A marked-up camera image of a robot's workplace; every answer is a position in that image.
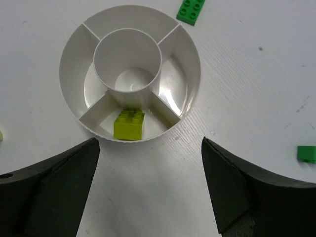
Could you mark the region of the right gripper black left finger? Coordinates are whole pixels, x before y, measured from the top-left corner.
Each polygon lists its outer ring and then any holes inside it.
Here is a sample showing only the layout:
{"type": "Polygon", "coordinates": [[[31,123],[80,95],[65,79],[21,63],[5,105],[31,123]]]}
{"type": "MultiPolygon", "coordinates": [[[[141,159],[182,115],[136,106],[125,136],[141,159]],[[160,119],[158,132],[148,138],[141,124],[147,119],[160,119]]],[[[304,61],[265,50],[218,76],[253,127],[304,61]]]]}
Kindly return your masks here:
{"type": "Polygon", "coordinates": [[[0,176],[2,237],[75,237],[100,154],[99,141],[0,176]]]}

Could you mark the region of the lime green lego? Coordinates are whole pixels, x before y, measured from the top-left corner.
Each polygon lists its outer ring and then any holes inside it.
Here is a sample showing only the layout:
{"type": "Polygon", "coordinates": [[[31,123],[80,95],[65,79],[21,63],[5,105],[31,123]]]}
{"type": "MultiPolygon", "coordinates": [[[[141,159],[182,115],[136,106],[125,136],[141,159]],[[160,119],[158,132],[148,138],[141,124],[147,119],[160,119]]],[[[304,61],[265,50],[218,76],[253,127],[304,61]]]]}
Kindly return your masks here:
{"type": "Polygon", "coordinates": [[[145,113],[142,110],[122,110],[114,122],[114,138],[137,141],[142,139],[145,113]]]}

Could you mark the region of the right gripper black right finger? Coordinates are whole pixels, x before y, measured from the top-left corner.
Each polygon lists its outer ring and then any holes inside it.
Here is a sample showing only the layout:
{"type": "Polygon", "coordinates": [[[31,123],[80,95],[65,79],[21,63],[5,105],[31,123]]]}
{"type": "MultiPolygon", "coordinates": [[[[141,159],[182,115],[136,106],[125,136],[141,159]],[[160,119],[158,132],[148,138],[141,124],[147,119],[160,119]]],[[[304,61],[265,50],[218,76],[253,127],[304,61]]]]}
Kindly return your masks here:
{"type": "Polygon", "coordinates": [[[201,156],[221,236],[315,236],[314,183],[265,170],[208,138],[202,140],[201,156]]]}

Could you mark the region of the dark green lego plate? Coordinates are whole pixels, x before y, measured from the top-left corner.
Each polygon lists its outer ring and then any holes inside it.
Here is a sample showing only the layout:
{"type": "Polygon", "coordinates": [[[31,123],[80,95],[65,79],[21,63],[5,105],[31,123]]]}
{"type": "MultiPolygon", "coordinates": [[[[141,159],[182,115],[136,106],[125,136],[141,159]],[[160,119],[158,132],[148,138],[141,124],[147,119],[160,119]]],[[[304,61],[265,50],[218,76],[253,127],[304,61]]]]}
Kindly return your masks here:
{"type": "Polygon", "coordinates": [[[183,0],[176,19],[194,26],[205,0],[183,0]]]}

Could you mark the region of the dark green sloped lego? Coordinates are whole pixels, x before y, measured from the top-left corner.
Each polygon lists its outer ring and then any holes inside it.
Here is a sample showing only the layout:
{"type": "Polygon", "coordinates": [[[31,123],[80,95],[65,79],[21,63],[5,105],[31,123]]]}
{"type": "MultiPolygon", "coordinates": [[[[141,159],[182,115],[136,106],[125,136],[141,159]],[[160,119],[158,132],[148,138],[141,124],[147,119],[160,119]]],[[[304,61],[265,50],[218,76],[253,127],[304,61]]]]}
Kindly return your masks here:
{"type": "Polygon", "coordinates": [[[297,159],[306,163],[316,163],[316,146],[298,146],[297,159]]]}

